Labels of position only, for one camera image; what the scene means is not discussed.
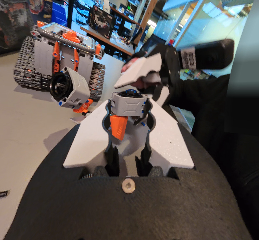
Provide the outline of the person's right forearm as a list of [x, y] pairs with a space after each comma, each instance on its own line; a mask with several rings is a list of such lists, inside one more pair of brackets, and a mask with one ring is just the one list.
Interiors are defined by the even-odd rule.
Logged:
[[179, 80], [168, 103], [190, 111], [198, 121], [217, 123], [224, 116], [230, 74], [212, 79]]

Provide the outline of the large grey orange toy vehicle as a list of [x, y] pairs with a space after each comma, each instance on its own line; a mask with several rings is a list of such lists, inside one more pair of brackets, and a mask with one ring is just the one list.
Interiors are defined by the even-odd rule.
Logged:
[[22, 43], [13, 70], [17, 84], [49, 91], [60, 106], [78, 109], [88, 99], [102, 96], [104, 50], [93, 38], [58, 23], [37, 22]]

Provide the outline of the grey orange twin-motor toy assembly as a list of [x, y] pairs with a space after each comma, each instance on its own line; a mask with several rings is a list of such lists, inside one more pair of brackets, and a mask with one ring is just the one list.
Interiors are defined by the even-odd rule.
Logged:
[[[71, 108], [85, 117], [90, 114], [88, 108], [93, 103], [90, 89], [85, 78], [77, 71], [63, 68], [52, 76], [49, 88], [52, 100], [59, 106]], [[124, 139], [128, 117], [144, 116], [146, 101], [147, 96], [139, 93], [136, 96], [127, 96], [125, 91], [112, 93], [110, 127], [115, 138], [121, 141]]]

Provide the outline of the blue toy kit box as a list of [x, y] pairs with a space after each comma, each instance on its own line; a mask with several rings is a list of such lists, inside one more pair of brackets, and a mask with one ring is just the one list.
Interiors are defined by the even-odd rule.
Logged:
[[0, 0], [0, 52], [19, 50], [37, 21], [49, 23], [52, 0]]

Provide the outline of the black metal post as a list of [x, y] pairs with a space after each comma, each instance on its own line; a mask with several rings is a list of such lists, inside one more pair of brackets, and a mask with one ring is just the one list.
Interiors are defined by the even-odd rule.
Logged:
[[68, 0], [68, 16], [67, 16], [67, 27], [71, 28], [72, 16], [73, 16], [74, 0]]

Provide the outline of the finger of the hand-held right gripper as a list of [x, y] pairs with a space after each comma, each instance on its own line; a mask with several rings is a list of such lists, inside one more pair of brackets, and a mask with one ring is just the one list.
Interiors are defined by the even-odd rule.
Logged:
[[159, 74], [161, 65], [162, 58], [160, 53], [141, 57], [121, 74], [114, 88], [118, 89], [130, 85], [135, 83], [139, 78], [143, 78], [145, 83], [162, 83]]
[[152, 100], [156, 102], [160, 107], [163, 107], [164, 103], [170, 96], [170, 91], [168, 86], [157, 86], [152, 94]]

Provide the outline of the person's right hand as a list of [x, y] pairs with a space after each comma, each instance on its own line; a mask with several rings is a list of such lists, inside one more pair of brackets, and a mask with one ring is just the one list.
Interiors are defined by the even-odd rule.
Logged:
[[[131, 67], [131, 65], [135, 63], [135, 61], [137, 60], [138, 60], [138, 57], [134, 57], [130, 61], [125, 63], [121, 69], [121, 73], [124, 73], [127, 69], [129, 69], [129, 67]], [[158, 85], [159, 83], [144, 82], [142, 78], [139, 78], [136, 82], [131, 83], [131, 86], [135, 87], [138, 90], [144, 90], [149, 87], [158, 86]]]

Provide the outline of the wooden post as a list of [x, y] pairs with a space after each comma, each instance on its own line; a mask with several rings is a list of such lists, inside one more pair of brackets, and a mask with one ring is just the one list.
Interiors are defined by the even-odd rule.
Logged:
[[158, 0], [149, 0], [147, 8], [144, 12], [144, 15], [143, 15], [142, 19], [141, 19], [141, 23], [139, 25], [139, 29], [138, 29], [138, 32], [136, 34], [137, 36], [133, 41], [133, 44], [136, 45], [136, 46], [138, 46], [138, 43], [141, 39], [141, 36], [143, 35], [143, 32], [145, 30], [146, 25], [147, 25], [147, 21], [149, 20], [152, 12], [153, 12], [153, 10], [156, 6], [157, 1]]

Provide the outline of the wooden background table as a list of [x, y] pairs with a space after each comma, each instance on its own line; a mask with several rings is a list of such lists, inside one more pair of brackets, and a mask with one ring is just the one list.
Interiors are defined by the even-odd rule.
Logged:
[[108, 46], [112, 51], [121, 52], [127, 56], [131, 56], [134, 54], [133, 44], [123, 45], [118, 43], [114, 38], [107, 39], [100, 33], [96, 32], [94, 29], [89, 27], [88, 25], [80, 26], [80, 30], [84, 31], [87, 36], [94, 38], [96, 41], [100, 42], [105, 46]]

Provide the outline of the blue plastic bin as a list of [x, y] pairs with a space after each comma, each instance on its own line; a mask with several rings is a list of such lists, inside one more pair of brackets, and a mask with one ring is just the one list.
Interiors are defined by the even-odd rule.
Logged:
[[67, 17], [65, 9], [62, 5], [55, 2], [52, 3], [52, 22], [58, 23], [62, 26], [67, 27]]

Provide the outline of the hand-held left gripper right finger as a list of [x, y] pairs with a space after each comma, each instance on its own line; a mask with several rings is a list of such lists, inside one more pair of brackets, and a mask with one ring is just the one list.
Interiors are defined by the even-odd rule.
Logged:
[[166, 176], [172, 167], [194, 168], [194, 162], [183, 139], [178, 122], [153, 99], [146, 101], [148, 110], [147, 147], [151, 151], [148, 162], [159, 166]]

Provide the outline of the black boxed toy set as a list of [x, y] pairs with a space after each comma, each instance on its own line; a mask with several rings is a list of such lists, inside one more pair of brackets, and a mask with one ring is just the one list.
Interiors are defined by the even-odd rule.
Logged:
[[97, 6], [93, 6], [88, 17], [88, 25], [107, 39], [111, 38], [115, 17]]

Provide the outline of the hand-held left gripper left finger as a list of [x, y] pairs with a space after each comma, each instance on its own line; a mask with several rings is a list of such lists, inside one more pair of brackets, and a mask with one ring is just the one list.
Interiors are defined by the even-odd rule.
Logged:
[[107, 129], [103, 127], [103, 119], [108, 114], [108, 103], [109, 100], [103, 102], [80, 123], [63, 163], [64, 168], [95, 168], [107, 164], [104, 153], [109, 139]]

